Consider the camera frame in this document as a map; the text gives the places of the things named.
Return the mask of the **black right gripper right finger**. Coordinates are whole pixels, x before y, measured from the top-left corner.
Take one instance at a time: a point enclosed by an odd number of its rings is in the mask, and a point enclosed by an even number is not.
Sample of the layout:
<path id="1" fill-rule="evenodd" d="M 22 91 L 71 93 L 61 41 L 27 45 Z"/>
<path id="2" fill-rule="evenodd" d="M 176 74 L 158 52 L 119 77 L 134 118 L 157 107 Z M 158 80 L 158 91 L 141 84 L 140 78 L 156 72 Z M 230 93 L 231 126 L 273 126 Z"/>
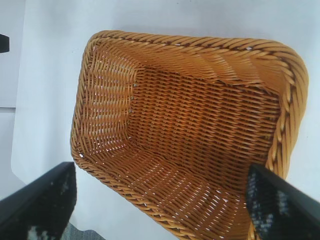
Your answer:
<path id="1" fill-rule="evenodd" d="M 246 207 L 262 240 L 318 240 L 320 204 L 263 165 L 247 176 Z"/>

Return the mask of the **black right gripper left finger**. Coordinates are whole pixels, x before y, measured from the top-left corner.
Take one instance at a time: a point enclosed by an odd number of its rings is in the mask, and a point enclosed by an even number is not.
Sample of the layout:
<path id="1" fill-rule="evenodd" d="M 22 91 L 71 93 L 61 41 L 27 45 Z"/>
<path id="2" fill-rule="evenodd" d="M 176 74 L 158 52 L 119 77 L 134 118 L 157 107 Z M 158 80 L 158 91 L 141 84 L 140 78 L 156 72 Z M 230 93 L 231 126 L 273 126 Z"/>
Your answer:
<path id="1" fill-rule="evenodd" d="M 75 165 L 62 162 L 0 202 L 2 240 L 59 240 L 77 202 Z"/>

